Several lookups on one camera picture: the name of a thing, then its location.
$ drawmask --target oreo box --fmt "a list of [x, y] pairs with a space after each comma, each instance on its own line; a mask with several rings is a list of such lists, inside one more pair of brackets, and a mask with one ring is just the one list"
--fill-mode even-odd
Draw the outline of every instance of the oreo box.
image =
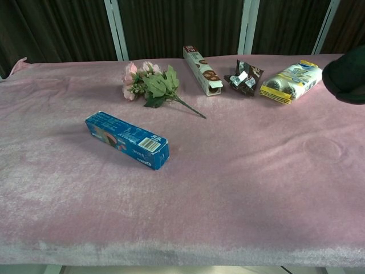
[[184, 46], [182, 53], [205, 94], [207, 96], [221, 94], [223, 87], [221, 79], [199, 51], [193, 46]]
[[169, 158], [168, 141], [99, 111], [85, 120], [91, 134], [117, 150], [158, 170]]

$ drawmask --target flower stem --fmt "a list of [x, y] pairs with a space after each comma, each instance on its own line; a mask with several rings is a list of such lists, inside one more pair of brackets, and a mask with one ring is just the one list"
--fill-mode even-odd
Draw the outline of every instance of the flower stem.
[[173, 100], [175, 100], [175, 101], [179, 102], [180, 104], [184, 105], [184, 106], [185, 106], [185, 107], [187, 107], [188, 109], [190, 109], [190, 110], [194, 111], [196, 114], [199, 114], [199, 116], [200, 116], [200, 117], [202, 117], [202, 118], [206, 119], [206, 117], [205, 117], [202, 113], [200, 113], [199, 111], [197, 111], [197, 110], [193, 109], [191, 106], [189, 106], [188, 104], [186, 104], [183, 100], [181, 100], [178, 96], [175, 96], [175, 97], [173, 98]]

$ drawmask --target pink velvet cloth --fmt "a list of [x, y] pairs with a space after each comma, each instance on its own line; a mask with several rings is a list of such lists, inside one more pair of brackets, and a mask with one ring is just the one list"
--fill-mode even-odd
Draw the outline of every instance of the pink velvet cloth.
[[[207, 61], [223, 78], [242, 59], [263, 81], [338, 57]], [[207, 97], [184, 60], [153, 62], [207, 120], [127, 102], [127, 62], [18, 64], [0, 83], [0, 263], [365, 267], [364, 106], [322, 82], [288, 106], [225, 82]], [[99, 110], [167, 138], [170, 159], [152, 171], [93, 138]]]

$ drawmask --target dark curtain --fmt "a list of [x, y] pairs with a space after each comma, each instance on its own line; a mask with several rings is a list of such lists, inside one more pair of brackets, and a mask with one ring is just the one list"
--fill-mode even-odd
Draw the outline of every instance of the dark curtain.
[[0, 4], [0, 74], [14, 63], [116, 60], [103, 0], [5, 0]]
[[253, 54], [311, 54], [331, 0], [260, 0]]
[[129, 58], [236, 54], [244, 0], [119, 0]]
[[346, 53], [365, 44], [365, 1], [341, 0], [321, 53]]

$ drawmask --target cookie package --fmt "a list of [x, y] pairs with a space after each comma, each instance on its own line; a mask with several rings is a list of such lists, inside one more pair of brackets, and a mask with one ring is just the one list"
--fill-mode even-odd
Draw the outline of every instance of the cookie package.
[[169, 158], [169, 146], [165, 138], [105, 112], [91, 115], [85, 123], [94, 137], [153, 170], [158, 170]]
[[322, 80], [322, 70], [311, 62], [300, 60], [264, 81], [260, 94], [283, 104], [290, 104]]
[[223, 83], [194, 46], [184, 46], [182, 53], [207, 96], [221, 94]]
[[254, 96], [258, 81], [263, 73], [258, 67], [237, 60], [235, 75], [225, 75], [224, 79], [238, 92]]

